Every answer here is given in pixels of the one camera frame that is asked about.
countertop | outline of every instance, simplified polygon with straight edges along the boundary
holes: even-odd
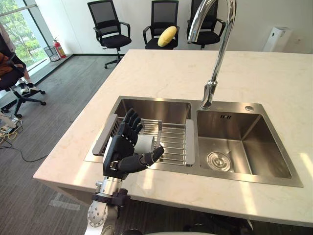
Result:
[[[34,178],[67,195],[95,191],[99,163],[84,162],[120,95],[200,100],[217,51],[129,50],[42,163]],[[313,56],[227,51],[214,100],[261,103],[303,188],[148,169],[123,187],[134,200],[313,226]]]

tree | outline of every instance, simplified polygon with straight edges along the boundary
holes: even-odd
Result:
[[[15,0],[1,0],[0,12],[6,12],[18,8]],[[10,36],[16,47],[17,56],[30,66],[46,57],[33,32],[28,27],[21,12],[15,12],[0,17],[0,22]]]

drain strainer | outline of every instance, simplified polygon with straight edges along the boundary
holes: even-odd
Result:
[[[220,152],[210,153],[207,157],[207,163],[212,170],[229,171],[231,168],[229,157]]]

fire extinguisher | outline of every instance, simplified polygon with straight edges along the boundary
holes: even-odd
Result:
[[[61,47],[61,44],[57,41],[57,38],[55,38],[55,39],[53,40],[53,45],[54,45],[55,49],[57,50],[59,56],[60,56],[61,58],[65,58],[66,55],[65,55],[65,53],[64,53],[64,51],[63,51],[63,49],[62,49],[62,47]]]

office chair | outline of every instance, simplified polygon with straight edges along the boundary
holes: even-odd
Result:
[[[173,50],[178,46],[178,33],[179,27],[177,26],[177,14],[178,14],[178,2],[174,0],[160,0],[151,2],[151,25],[146,27],[142,34],[145,41],[146,49],[165,49]],[[175,26],[177,32],[175,39],[173,39],[168,45],[164,47],[159,47],[157,45],[158,38],[155,36],[160,36],[164,30],[170,26]],[[151,40],[147,42],[146,33],[150,29]]]
[[[191,23],[194,19],[194,16],[195,16],[197,9],[200,6],[201,2],[202,2],[202,0],[191,0],[190,20],[187,21],[188,22],[187,36],[189,35]],[[218,4],[219,4],[219,1],[217,0],[212,5],[212,7],[210,8],[209,12],[207,13],[207,15],[203,21],[197,42],[195,42],[195,43],[192,42],[194,44],[201,45],[201,49],[203,49],[205,47],[205,45],[218,43],[220,41],[221,35],[223,34],[226,23],[224,21],[216,18],[217,17]],[[219,35],[217,35],[214,32],[214,28],[215,28],[217,21],[222,24]]]
[[[4,107],[1,108],[1,110],[4,113],[9,112],[9,108],[11,108],[15,103],[16,107],[15,107],[15,111],[14,111],[14,115],[17,118],[21,118],[22,115],[18,114],[18,111],[20,109],[20,106],[22,103],[25,103],[26,101],[29,102],[38,102],[41,105],[46,105],[46,102],[38,100],[38,99],[31,99],[28,98],[38,92],[40,92],[41,94],[45,94],[45,91],[33,91],[32,93],[26,94],[26,95],[20,95],[16,90],[14,90],[13,86],[15,85],[15,83],[17,83],[17,81],[24,77],[24,71],[26,69],[26,64],[21,61],[15,53],[11,52],[10,49],[8,48],[8,46],[6,45],[3,37],[0,35],[0,52],[4,55],[6,55],[7,57],[9,57],[9,59],[6,61],[6,64],[8,66],[10,66],[12,68],[12,70],[6,74],[4,74],[3,76],[0,77],[0,91],[2,90],[6,90],[7,92],[12,91],[13,94],[17,97],[16,100],[10,102],[9,104],[5,105]],[[23,65],[23,68],[17,68],[14,66],[14,64],[21,64]]]
[[[94,22],[93,28],[96,33],[97,41],[101,46],[107,48],[115,48],[117,51],[117,60],[113,60],[105,64],[107,69],[110,64],[119,63],[121,56],[118,53],[121,47],[132,42],[131,27],[128,23],[118,21],[118,17],[112,0],[92,1],[88,2],[88,7]],[[128,37],[121,34],[121,24],[126,25],[128,29]],[[104,35],[118,33],[117,35],[102,37]]]

